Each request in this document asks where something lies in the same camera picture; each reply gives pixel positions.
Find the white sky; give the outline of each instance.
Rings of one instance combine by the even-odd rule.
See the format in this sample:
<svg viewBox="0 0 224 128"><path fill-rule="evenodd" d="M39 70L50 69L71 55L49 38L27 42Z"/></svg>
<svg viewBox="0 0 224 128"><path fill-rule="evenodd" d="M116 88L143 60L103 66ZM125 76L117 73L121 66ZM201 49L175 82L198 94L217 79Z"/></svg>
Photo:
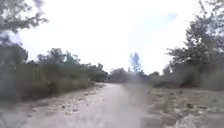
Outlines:
<svg viewBox="0 0 224 128"><path fill-rule="evenodd" d="M181 46L197 0L47 0L49 23L20 36L30 59L51 48L77 54L106 71L129 66L138 52L146 73L162 71L167 48Z"/></svg>

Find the dirt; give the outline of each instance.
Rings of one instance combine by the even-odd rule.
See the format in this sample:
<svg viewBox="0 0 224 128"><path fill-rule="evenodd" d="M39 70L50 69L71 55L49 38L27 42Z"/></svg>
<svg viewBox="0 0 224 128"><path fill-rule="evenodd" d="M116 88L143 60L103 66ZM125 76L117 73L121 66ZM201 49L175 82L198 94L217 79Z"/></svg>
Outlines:
<svg viewBox="0 0 224 128"><path fill-rule="evenodd" d="M1 107L0 128L223 128L224 93L105 84Z"/></svg>

